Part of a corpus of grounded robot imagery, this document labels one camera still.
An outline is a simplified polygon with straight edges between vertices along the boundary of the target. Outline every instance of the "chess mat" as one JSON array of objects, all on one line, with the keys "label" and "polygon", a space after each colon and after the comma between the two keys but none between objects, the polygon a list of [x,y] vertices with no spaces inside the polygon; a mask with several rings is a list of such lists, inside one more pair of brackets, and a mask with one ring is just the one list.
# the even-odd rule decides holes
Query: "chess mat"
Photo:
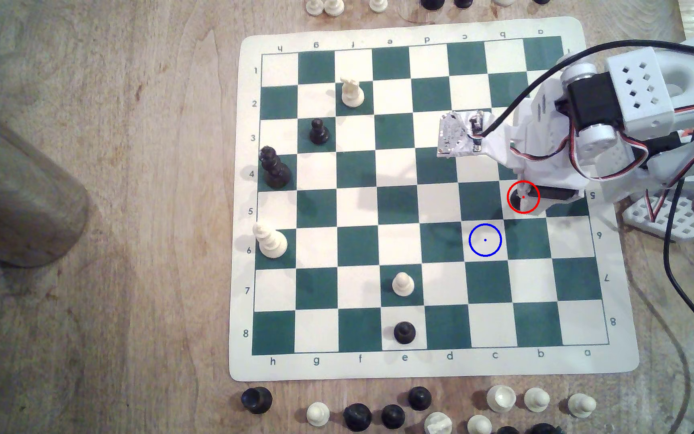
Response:
[{"label": "chess mat", "polygon": [[[506,201],[510,169],[486,156],[436,156],[442,113],[501,113],[561,55],[584,48],[580,23],[567,17],[246,39],[232,378],[635,368],[617,222],[598,186],[521,215]],[[360,81],[363,104],[342,104],[341,76]],[[331,133],[321,146],[308,139],[315,117]],[[263,146],[290,167],[284,188],[264,183]],[[285,235],[280,258],[259,252],[257,220]],[[415,281],[408,297],[392,291],[400,271]],[[410,344],[392,336],[399,321],[416,327]]]}]

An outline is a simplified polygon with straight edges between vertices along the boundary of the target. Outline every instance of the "black chess piece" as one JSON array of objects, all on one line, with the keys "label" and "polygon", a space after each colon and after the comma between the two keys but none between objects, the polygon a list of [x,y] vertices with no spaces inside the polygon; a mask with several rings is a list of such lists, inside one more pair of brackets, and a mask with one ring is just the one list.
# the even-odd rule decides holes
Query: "black chess piece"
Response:
[{"label": "black chess piece", "polygon": [[387,429],[399,429],[406,421],[406,413],[399,405],[390,404],[382,410],[382,425]]},{"label": "black chess piece", "polygon": [[496,430],[496,434],[520,434],[517,429],[512,426],[503,426]]},{"label": "black chess piece", "polygon": [[510,193],[510,204],[516,211],[521,211],[521,198],[518,197],[518,188]]},{"label": "black chess piece", "polygon": [[433,396],[430,391],[422,386],[412,387],[409,390],[409,405],[417,411],[427,410],[433,403]]},{"label": "black chess piece", "polygon": [[244,391],[240,396],[240,401],[248,411],[260,415],[272,407],[272,393],[267,388],[258,386]]},{"label": "black chess piece", "polygon": [[371,410],[365,404],[355,403],[347,407],[342,416],[347,429],[353,432],[365,431],[371,425]]},{"label": "black chess piece", "polygon": [[258,161],[264,168],[264,182],[272,188],[283,188],[291,181],[291,169],[280,161],[275,149],[264,146],[258,152]]},{"label": "black chess piece", "polygon": [[428,11],[437,11],[443,7],[445,2],[446,0],[421,0],[420,3],[422,4],[422,7]]},{"label": "black chess piece", "polygon": [[564,434],[564,430],[550,423],[538,423],[529,430],[529,434]]},{"label": "black chess piece", "polygon": [[401,321],[396,324],[395,330],[392,331],[395,339],[399,344],[410,344],[412,340],[416,337],[416,329],[414,324],[409,321]]},{"label": "black chess piece", "polygon": [[331,138],[328,127],[323,125],[323,119],[315,118],[312,120],[312,130],[309,132],[309,140],[317,145],[321,145]]}]

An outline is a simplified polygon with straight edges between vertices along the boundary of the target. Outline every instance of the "wooden table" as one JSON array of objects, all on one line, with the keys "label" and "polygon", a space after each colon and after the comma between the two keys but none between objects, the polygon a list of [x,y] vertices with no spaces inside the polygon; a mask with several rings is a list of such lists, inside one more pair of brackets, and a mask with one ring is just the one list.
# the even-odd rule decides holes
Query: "wooden table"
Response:
[{"label": "wooden table", "polygon": [[[537,422],[579,432],[689,432],[694,427],[694,317],[670,287],[661,241],[622,230],[641,365],[628,374],[508,378],[283,381],[267,414],[242,411],[249,384],[229,378],[230,244],[235,95],[248,35],[573,15],[589,45],[684,39],[663,0],[476,0],[441,12],[390,0],[376,15],[347,0],[338,18],[303,2],[0,0],[0,117],[90,191],[86,233],[62,260],[0,265],[0,432],[347,432],[304,421],[312,401],[340,411],[433,393],[464,432],[494,384],[541,385],[538,415],[489,411],[495,429]],[[694,241],[672,248],[694,299]],[[590,419],[564,414],[575,391],[598,400]],[[403,432],[422,432],[428,411]],[[368,432],[385,432],[379,425]]]}]

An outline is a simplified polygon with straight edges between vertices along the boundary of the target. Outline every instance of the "white pawn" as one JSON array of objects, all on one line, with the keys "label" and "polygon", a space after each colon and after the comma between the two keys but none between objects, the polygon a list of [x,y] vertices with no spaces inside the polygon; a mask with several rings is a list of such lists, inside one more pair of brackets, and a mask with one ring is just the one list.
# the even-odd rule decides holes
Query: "white pawn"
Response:
[{"label": "white pawn", "polygon": [[344,77],[340,77],[340,80],[344,84],[342,86],[342,103],[353,108],[363,104],[365,96],[363,95],[363,89],[360,88],[360,84],[356,80]]},{"label": "white pawn", "polygon": [[323,13],[323,0],[307,0],[307,14],[316,16]]},{"label": "white pawn", "polygon": [[425,419],[425,434],[451,434],[451,419],[440,411],[430,413]]},{"label": "white pawn", "polygon": [[411,276],[401,271],[392,279],[392,291],[401,297],[406,297],[414,292],[414,280]]},{"label": "white pawn", "polygon": [[267,258],[274,260],[283,256],[288,248],[288,240],[282,232],[268,228],[263,223],[253,225],[253,234],[258,240],[258,248]]},{"label": "white pawn", "polygon": [[331,412],[322,402],[313,402],[307,408],[307,422],[312,426],[323,426],[329,422]]},{"label": "white pawn", "polygon": [[384,12],[387,9],[387,0],[369,0],[369,7],[376,13]]},{"label": "white pawn", "polygon": [[498,412],[505,413],[513,408],[516,403],[516,392],[507,386],[493,386],[487,392],[487,404],[489,408]]},{"label": "white pawn", "polygon": [[575,393],[567,402],[569,412],[576,418],[587,418],[596,410],[596,400],[582,393]]},{"label": "white pawn", "polygon": [[325,13],[331,16],[342,15],[345,11],[344,0],[325,0]]},{"label": "white pawn", "polygon": [[484,415],[475,415],[467,421],[467,434],[491,434],[491,422]]},{"label": "white pawn", "polygon": [[529,411],[539,413],[547,409],[547,405],[551,403],[551,397],[543,389],[532,388],[524,394],[524,403]]}]

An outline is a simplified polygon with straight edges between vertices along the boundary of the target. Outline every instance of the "green square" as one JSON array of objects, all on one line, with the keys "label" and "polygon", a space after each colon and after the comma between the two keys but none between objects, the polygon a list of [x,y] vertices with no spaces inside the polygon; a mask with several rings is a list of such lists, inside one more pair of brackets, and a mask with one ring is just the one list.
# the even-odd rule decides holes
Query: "green square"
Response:
[{"label": "green square", "polygon": [[251,354],[293,354],[294,311],[254,312]]},{"label": "green square", "polygon": [[336,190],[299,190],[296,192],[296,227],[336,226]]},{"label": "green square", "polygon": [[357,107],[346,106],[342,102],[343,83],[336,84],[336,116],[349,116],[351,114],[374,113],[374,83],[362,81],[359,86],[363,89],[363,103]]},{"label": "green square", "polygon": [[334,52],[301,52],[298,69],[299,84],[334,83]]},{"label": "green square", "polygon": [[415,112],[451,110],[449,77],[412,79],[411,98]]},{"label": "green square", "polygon": [[484,42],[447,44],[449,75],[462,76],[487,73],[487,54]]},{"label": "green square", "polygon": [[296,309],[335,309],[336,269],[296,269]]},{"label": "green square", "polygon": [[464,261],[462,250],[462,223],[422,223],[422,262]]},{"label": "green square", "polygon": [[374,151],[336,153],[336,188],[375,187]]},{"label": "green square", "polygon": [[411,78],[409,47],[385,47],[371,50],[374,81]]},{"label": "green square", "polygon": [[336,228],[339,266],[379,265],[380,242],[376,226]]},{"label": "green square", "polygon": [[382,350],[382,316],[378,307],[339,309],[339,352]]},{"label": "green square", "polygon": [[492,107],[507,107],[528,86],[527,73],[489,74]]},{"label": "green square", "polygon": [[425,306],[428,350],[470,348],[467,305]]},{"label": "green square", "polygon": [[416,185],[377,188],[376,206],[381,225],[419,222]]},{"label": "green square", "polygon": [[456,158],[438,158],[437,153],[437,147],[416,149],[416,182],[418,184],[457,182]]},{"label": "green square", "polygon": [[588,200],[578,199],[570,203],[560,203],[545,210],[548,217],[572,217],[573,215],[588,215]]},{"label": "green square", "polygon": [[[401,271],[405,271],[414,280],[414,291],[405,297],[401,297],[392,290],[392,280]],[[380,282],[383,307],[423,306],[425,304],[422,291],[422,264],[380,266]]]},{"label": "green square", "polygon": [[323,144],[314,144],[309,140],[309,132],[312,131],[313,117],[305,117],[298,120],[296,151],[300,154],[308,152],[336,152],[336,118],[321,117],[323,125],[329,129],[329,139]]},{"label": "green square", "polygon": [[279,270],[281,268],[296,268],[296,229],[280,229],[288,241],[288,248],[279,258],[271,260],[261,253],[256,242],[256,270]]},{"label": "green square", "polygon": [[524,39],[527,71],[549,70],[564,55],[561,36]]},{"label": "green square", "polygon": [[602,299],[596,258],[553,260],[553,275],[559,301]]},{"label": "green square", "polygon": [[507,259],[535,260],[551,257],[545,219],[505,220]]},{"label": "green square", "polygon": [[414,116],[411,113],[374,116],[376,149],[414,147]]},{"label": "green square", "polygon": [[459,183],[462,220],[500,220],[502,201],[500,183],[497,181]]},{"label": "green square", "polygon": [[519,347],[557,347],[561,341],[561,321],[555,301],[513,303],[516,339]]},{"label": "green square", "polygon": [[292,191],[296,189],[296,154],[286,154],[280,155],[280,162],[284,163],[291,169],[291,181],[289,181],[283,188],[272,188],[264,181],[264,168],[261,166],[261,162],[258,163],[256,167],[256,180],[258,183],[259,192],[284,192]]},{"label": "green square", "polygon": [[295,119],[298,113],[296,86],[261,88],[261,119]]},{"label": "green square", "polygon": [[465,262],[468,303],[509,303],[507,261]]},{"label": "green square", "polygon": [[497,164],[496,170],[500,174],[501,181],[505,181],[508,179],[518,179],[518,175],[516,175],[516,173],[513,172],[513,169],[506,168],[502,164]]}]

